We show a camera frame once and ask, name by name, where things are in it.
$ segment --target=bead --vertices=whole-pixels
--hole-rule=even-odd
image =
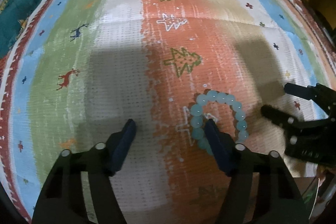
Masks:
[[[234,102],[232,102],[232,109],[233,109],[233,111],[238,111],[238,110],[242,110],[242,104],[241,104],[241,102],[238,102],[238,101],[234,101]]]
[[[246,121],[239,121],[236,125],[236,128],[241,131],[245,130],[247,128],[247,122]]]
[[[210,147],[210,146],[207,147],[206,150],[207,150],[207,153],[208,153],[210,156],[213,156],[213,153],[212,153],[212,150],[211,150],[211,147]]]
[[[191,137],[195,140],[201,140],[204,137],[204,130],[202,128],[194,128]]]
[[[201,116],[194,116],[190,120],[190,125],[193,128],[200,128],[203,124],[203,117]]]
[[[224,92],[219,92],[216,101],[220,104],[224,104],[226,102],[226,94]]]
[[[196,102],[201,106],[205,106],[208,103],[208,100],[209,100],[208,97],[204,94],[200,94],[196,98]]]
[[[199,104],[193,105],[193,106],[190,108],[190,114],[191,114],[192,116],[201,116],[201,115],[203,114],[202,106],[199,105]]]
[[[210,102],[216,101],[217,91],[215,91],[215,90],[209,90],[208,93],[207,93],[207,97],[208,97],[208,100]]]
[[[245,130],[242,130],[238,133],[238,139],[240,141],[245,141],[248,138],[248,136],[249,136],[249,134]]]
[[[242,120],[245,119],[245,117],[246,117],[246,115],[245,115],[245,112],[244,112],[244,111],[242,111],[242,110],[238,110],[238,111],[236,112],[235,118],[236,118],[237,121],[242,121]]]
[[[206,149],[206,147],[209,145],[209,142],[205,137],[203,137],[197,142],[197,145],[201,149]]]
[[[229,106],[231,106],[233,104],[233,102],[236,101],[236,98],[232,95],[232,94],[228,94],[226,96],[226,104],[228,104]]]

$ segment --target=green cloth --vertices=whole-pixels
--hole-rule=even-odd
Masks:
[[[16,42],[21,24],[36,9],[41,0],[3,0],[0,5],[0,59]]]

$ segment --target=red border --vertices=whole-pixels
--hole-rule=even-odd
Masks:
[[[5,88],[5,94],[2,98],[2,104],[1,108],[1,116],[0,116],[0,126],[2,127],[1,129],[1,136],[4,136],[4,138],[1,138],[0,140],[0,146],[2,147],[0,150],[1,153],[1,160],[3,163],[3,170],[5,172],[5,176],[8,181],[8,186],[9,190],[11,191],[11,200],[13,201],[14,206],[17,208],[19,213],[28,220],[29,223],[31,223],[31,218],[26,211],[25,207],[23,206],[22,202],[19,199],[19,196],[16,192],[15,187],[13,186],[13,175],[11,172],[11,162],[10,162],[10,153],[9,153],[9,145],[8,145],[8,121],[9,121],[9,116],[10,116],[10,111],[11,111],[11,91],[13,88],[13,82],[14,82],[14,77],[17,72],[18,68],[18,63],[19,60],[22,57],[22,54],[24,52],[24,49],[26,47],[27,42],[32,36],[32,33],[35,30],[35,27],[37,25],[37,22],[41,19],[42,15],[46,11],[46,9],[50,6],[51,2],[53,0],[46,0],[46,2],[43,4],[41,9],[38,11],[38,13],[34,16],[33,20],[29,24],[24,37],[20,40],[18,47],[16,48],[16,52],[14,55],[14,58],[12,60],[12,64],[10,67],[10,73],[8,74],[7,79],[3,79],[6,81],[6,88]]]

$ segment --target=white stripe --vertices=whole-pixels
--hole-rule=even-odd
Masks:
[[[128,118],[137,123],[137,135],[127,159],[111,182],[121,210],[130,213],[127,221],[142,223],[137,219],[142,211],[148,215],[146,223],[154,224],[159,216],[151,211],[170,202],[166,197],[169,187],[163,156],[152,136],[156,127],[151,117],[152,95],[147,92],[143,13],[141,0],[105,0],[101,17],[95,22],[98,35],[90,57],[86,115],[88,121],[96,123],[91,127],[98,126],[106,137],[119,131]],[[173,215],[167,209],[160,217],[171,223]]]
[[[16,49],[17,49],[17,45],[18,45],[18,41],[14,44],[10,54],[9,54],[9,57],[8,57],[8,60],[6,62],[6,66],[5,66],[5,69],[3,70],[3,76],[2,76],[2,82],[1,82],[1,86],[0,86],[0,98],[4,98],[5,94],[7,94],[5,92],[5,89],[6,89],[6,86],[7,86],[7,79],[8,79],[8,75],[9,75],[9,71],[11,70],[11,65],[12,65],[12,62],[13,62],[13,58],[14,58],[14,55],[15,55],[15,52],[16,52]],[[1,100],[1,103],[0,103],[0,116],[1,116],[1,111],[3,111],[3,107],[2,107],[2,103],[3,103],[3,100]],[[2,161],[0,160],[0,181],[1,181],[1,184],[3,186],[3,188],[5,189],[7,195],[12,198],[11,196],[11,192],[9,190],[9,185],[8,185],[8,182],[7,182],[7,179],[6,179],[6,175],[5,175],[5,172],[3,170],[3,163]]]

